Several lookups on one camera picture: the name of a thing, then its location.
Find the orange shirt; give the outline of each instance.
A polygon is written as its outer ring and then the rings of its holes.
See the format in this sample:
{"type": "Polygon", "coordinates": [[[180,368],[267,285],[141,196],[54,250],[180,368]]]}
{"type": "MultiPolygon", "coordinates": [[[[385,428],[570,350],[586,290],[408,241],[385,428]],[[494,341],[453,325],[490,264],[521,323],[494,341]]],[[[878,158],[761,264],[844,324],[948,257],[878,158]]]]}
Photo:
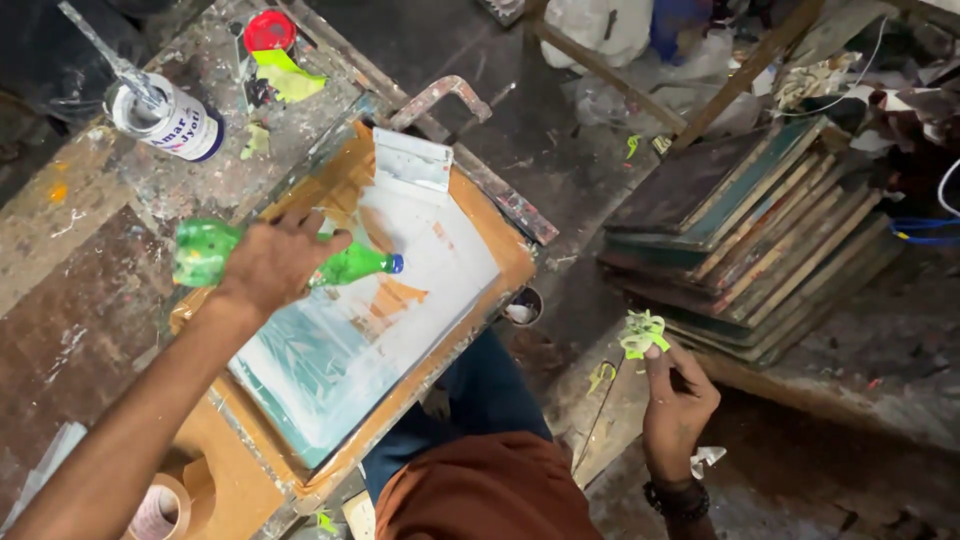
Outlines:
{"type": "Polygon", "coordinates": [[[560,448],[533,433],[469,436],[414,459],[376,506],[377,540],[601,538],[560,448]]]}

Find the paint-splattered table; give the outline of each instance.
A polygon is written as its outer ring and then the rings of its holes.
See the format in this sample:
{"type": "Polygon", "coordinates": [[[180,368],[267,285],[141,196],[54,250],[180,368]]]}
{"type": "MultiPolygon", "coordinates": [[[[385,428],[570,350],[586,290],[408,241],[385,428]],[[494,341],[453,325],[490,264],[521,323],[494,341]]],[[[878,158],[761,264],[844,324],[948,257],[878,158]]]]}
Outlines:
{"type": "MultiPolygon", "coordinates": [[[[261,0],[218,0],[148,65],[224,116],[227,136],[215,157],[204,163],[183,161],[95,121],[0,210],[0,347],[5,351],[0,403],[4,417],[16,419],[0,425],[0,517],[19,497],[20,486],[59,426],[68,421],[91,426],[170,339],[167,316],[186,292],[170,280],[176,224],[198,215],[234,223],[251,219],[335,149],[350,120],[385,122],[384,114],[409,100],[298,1],[283,9],[300,26],[304,67],[327,75],[326,87],[296,104],[274,103],[248,112],[235,81],[236,45],[228,25],[266,7],[261,0]],[[249,138],[244,127],[251,119],[270,130],[270,154],[240,160],[249,138]]],[[[417,126],[434,140],[448,135],[429,116],[417,126]]],[[[501,211],[518,216],[517,226],[531,236],[556,233],[544,229],[549,224],[466,148],[456,145],[455,156],[496,219],[496,210],[480,191],[501,211]]],[[[526,272],[514,276],[505,290],[516,290],[529,278],[526,272]]],[[[508,297],[501,295],[478,312],[493,313],[508,297]]],[[[355,445],[355,455],[345,463],[359,459],[409,407],[482,320],[461,326],[449,353],[396,396],[394,409],[369,430],[368,440],[355,445]]],[[[217,414],[201,403],[179,440],[187,446],[209,444],[197,437],[219,430],[220,424],[229,426],[281,497],[249,515],[234,514],[234,528],[216,537],[232,538],[241,531],[249,537],[257,530],[259,537],[275,537],[296,517],[295,509],[319,506],[346,472],[327,477],[329,485],[304,496],[295,484],[309,479],[310,472],[297,471],[299,479],[292,479],[275,470],[260,452],[270,446],[269,434],[246,430],[247,413],[224,403],[222,390],[215,385],[209,396],[217,414]],[[218,426],[207,430],[197,423],[218,426]]]]}

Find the blue jeans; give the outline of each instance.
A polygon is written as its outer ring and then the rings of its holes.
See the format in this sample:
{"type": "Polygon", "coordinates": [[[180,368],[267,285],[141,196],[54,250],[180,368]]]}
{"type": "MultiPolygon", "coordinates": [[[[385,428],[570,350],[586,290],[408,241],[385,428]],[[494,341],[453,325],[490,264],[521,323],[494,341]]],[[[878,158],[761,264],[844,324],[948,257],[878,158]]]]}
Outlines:
{"type": "Polygon", "coordinates": [[[449,422],[428,416],[414,403],[364,457],[364,483],[374,506],[384,486],[404,465],[465,435],[530,431],[553,441],[519,368],[489,329],[453,361],[441,375],[440,385],[450,400],[449,422]]]}

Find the paint can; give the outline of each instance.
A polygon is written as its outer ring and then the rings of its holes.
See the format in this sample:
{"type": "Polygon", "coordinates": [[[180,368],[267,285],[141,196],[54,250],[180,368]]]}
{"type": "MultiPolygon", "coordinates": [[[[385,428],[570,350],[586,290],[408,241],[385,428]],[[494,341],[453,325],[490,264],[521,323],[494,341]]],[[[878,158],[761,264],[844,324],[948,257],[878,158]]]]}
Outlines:
{"type": "Polygon", "coordinates": [[[147,78],[167,100],[163,110],[150,110],[126,85],[114,83],[104,110],[121,132],[187,161],[209,159],[224,141],[224,121],[208,113],[197,98],[156,73],[147,78]]]}

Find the red lid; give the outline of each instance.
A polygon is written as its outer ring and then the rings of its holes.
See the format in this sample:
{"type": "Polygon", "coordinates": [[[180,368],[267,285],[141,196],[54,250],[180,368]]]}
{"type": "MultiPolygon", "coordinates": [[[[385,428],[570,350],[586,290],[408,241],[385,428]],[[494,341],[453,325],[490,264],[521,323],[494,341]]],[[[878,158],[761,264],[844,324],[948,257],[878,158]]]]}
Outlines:
{"type": "Polygon", "coordinates": [[[270,49],[290,48],[297,38],[297,27],[281,12],[267,10],[257,15],[247,24],[243,32],[243,43],[247,50],[269,51],[270,49]]]}

